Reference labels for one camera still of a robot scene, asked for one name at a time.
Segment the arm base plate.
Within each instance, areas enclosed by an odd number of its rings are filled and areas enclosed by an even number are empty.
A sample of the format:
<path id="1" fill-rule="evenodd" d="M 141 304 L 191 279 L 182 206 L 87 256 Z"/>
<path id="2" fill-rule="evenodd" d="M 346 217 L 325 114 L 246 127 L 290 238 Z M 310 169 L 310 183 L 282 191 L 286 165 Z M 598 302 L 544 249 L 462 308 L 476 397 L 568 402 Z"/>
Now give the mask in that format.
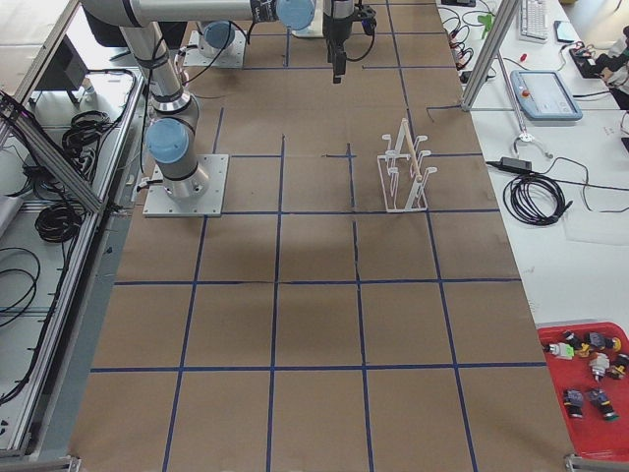
<path id="1" fill-rule="evenodd" d="M 228 154 L 198 154 L 195 174 L 183 181 L 165 179 L 155 165 L 143 206 L 146 217 L 219 217 L 222 213 Z"/>
<path id="2" fill-rule="evenodd" d="M 237 30 L 235 39 L 221 53 L 219 50 L 220 47 L 212 47 L 202 34 L 194 30 L 187 45 L 183 65 L 206 67 L 212 64 L 215 68 L 241 69 L 245 58 L 246 36 Z"/>

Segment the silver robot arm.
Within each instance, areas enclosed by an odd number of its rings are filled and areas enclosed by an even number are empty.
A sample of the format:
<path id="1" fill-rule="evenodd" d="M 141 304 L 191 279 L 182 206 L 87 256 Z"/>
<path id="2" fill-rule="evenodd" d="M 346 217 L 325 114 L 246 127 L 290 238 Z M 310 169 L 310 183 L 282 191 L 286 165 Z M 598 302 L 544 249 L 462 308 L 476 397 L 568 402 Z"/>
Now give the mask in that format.
<path id="1" fill-rule="evenodd" d="M 313 1 L 85 1 L 83 6 L 120 29 L 147 78 L 157 120 L 144 141 L 161 171 L 165 193 L 175 201 L 200 197 L 209 175 L 194 151 L 199 105 L 175 68 L 159 24 L 279 21 L 291 30 L 302 30 L 315 16 Z"/>
<path id="2" fill-rule="evenodd" d="M 344 43 L 352 32 L 352 24 L 362 21 L 361 1 L 324 1 L 322 34 L 326 41 L 327 62 L 332 66 L 332 81 L 340 84 L 349 61 Z M 303 30 L 315 18 L 315 1 L 251 1 L 253 23 L 280 21 L 288 29 Z M 219 51 L 235 39 L 235 25 L 230 21 L 210 22 L 201 28 L 200 36 Z"/>

